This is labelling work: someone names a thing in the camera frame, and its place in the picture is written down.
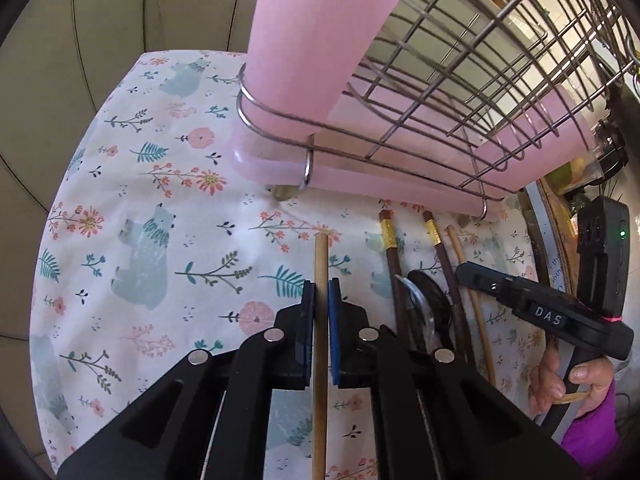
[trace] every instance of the fingernail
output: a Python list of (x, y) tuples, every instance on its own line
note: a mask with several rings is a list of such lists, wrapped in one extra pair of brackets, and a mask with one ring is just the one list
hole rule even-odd
[(571, 379), (574, 381), (581, 381), (587, 378), (587, 365), (577, 365), (571, 370)]
[(562, 392), (562, 388), (560, 386), (554, 388), (553, 390), (551, 390), (551, 396), (554, 399), (561, 399), (562, 396), (564, 395), (564, 393)]

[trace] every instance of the rubber band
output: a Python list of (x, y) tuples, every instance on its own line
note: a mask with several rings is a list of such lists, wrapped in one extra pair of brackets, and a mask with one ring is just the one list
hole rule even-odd
[(574, 394), (565, 394), (561, 399), (552, 400), (552, 404), (570, 404), (571, 402), (576, 402), (577, 400), (584, 400), (591, 395), (591, 388), (589, 388), (586, 392), (575, 392)]

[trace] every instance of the floral tablecloth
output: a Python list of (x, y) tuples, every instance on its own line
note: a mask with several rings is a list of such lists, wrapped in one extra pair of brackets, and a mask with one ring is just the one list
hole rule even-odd
[[(142, 55), (68, 167), (42, 236), (31, 315), (33, 391), (55, 470), (191, 349), (233, 350), (297, 303), (318, 232), (329, 236), (331, 277), (373, 326), (394, 325), (381, 207), (393, 211), (404, 270), (447, 289), (421, 206), (316, 189), (277, 202), (234, 173), (227, 145), (243, 57)], [(461, 228), (436, 214), (443, 233), (456, 226), (472, 261), (534, 278), (514, 197), (500, 217)], [(525, 410), (543, 334), (489, 298), (482, 308), (498, 387)], [(309, 392), (274, 393), (265, 478), (310, 477), (310, 404)], [(330, 480), (377, 476), (366, 390), (330, 388), (327, 471)]]

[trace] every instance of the wooden stick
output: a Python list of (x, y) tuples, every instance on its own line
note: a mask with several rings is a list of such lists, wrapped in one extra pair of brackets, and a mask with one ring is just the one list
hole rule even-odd
[(449, 255), (442, 243), (440, 231), (436, 225), (433, 213), (431, 213), (431, 211), (424, 211), (422, 213), (422, 218), (424, 218), (427, 232), (431, 238), (431, 243), (433, 243), (433, 247), (436, 249), (436, 254), (440, 259), (440, 265), (442, 266), (444, 277), (447, 280), (447, 285), (449, 285), (453, 333), (456, 338), (456, 352), (463, 358), (466, 358), (466, 362), (475, 368), (476, 356), (474, 354), (473, 344), (471, 343), (471, 331), (469, 330), (469, 323), (466, 320), (465, 309), (462, 306), (462, 298), (460, 297), (460, 290), (458, 289), (458, 282), (453, 274)]
[(316, 309), (314, 312), (314, 412), (312, 480), (325, 480), (326, 468), (326, 412), (328, 387), (328, 337), (329, 320), (327, 288), (329, 283), (329, 238), (316, 235)]
[(385, 247), (386, 262), (389, 266), (391, 279), (391, 293), (394, 298), (394, 315), (396, 316), (396, 335), (400, 342), (409, 349), (409, 322), (406, 313), (406, 296), (404, 285), (398, 281), (396, 274), (402, 276), (398, 245), (396, 244), (396, 231), (391, 221), (391, 212), (386, 209), (380, 211), (380, 227), (382, 229), (382, 242)]
[[(460, 238), (458, 238), (458, 234), (456, 233), (453, 225), (447, 226), (447, 235), (449, 235), (449, 240), (451, 240), (453, 250), (458, 257), (458, 263), (463, 264), (464, 262), (466, 262), (465, 251), (462, 249)], [(471, 289), (467, 290), (469, 293), (469, 297), (471, 298), (471, 305), (473, 305), (474, 313), (476, 314), (476, 321), (478, 322), (478, 329), (480, 331), (480, 341), (482, 342), (482, 347), (484, 348), (486, 373), (489, 376), (489, 382), (492, 384), (492, 386), (495, 386), (494, 357), (491, 352), (491, 342), (489, 341), (489, 336), (486, 333), (486, 324), (484, 322), (484, 316), (482, 315), (480, 298), (478, 297), (478, 293), (476, 291)]]

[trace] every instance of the dark wooden stick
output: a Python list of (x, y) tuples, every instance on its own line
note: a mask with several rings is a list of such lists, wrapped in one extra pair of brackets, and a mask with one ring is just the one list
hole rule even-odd
[(476, 366), (476, 356), (474, 354), (474, 347), (471, 343), (471, 331), (469, 330), (469, 323), (466, 321), (465, 309), (462, 306), (462, 298), (460, 297), (460, 290), (458, 289), (458, 282), (453, 274), (453, 268), (449, 260), (447, 250), (442, 243), (442, 237), (440, 231), (436, 225), (435, 218), (431, 211), (425, 211), (422, 213), (422, 218), (426, 223), (427, 231), (433, 243), (433, 247), (436, 249), (436, 254), (442, 265), (442, 272), (449, 285), (449, 294), (451, 296), (452, 304), (452, 318), (453, 318), (453, 332), (456, 338), (456, 351), (461, 356), (466, 356), (466, 362)]
[(409, 348), (411, 341), (409, 339), (409, 323), (406, 314), (405, 290), (404, 285), (396, 278), (396, 274), (402, 276), (400, 257), (398, 256), (398, 245), (396, 243), (396, 231), (391, 222), (391, 213), (386, 209), (380, 211), (380, 226), (382, 227), (382, 241), (385, 247), (386, 262), (389, 266), (389, 279), (391, 279), (391, 291), (394, 298), (396, 334), (406, 348)]

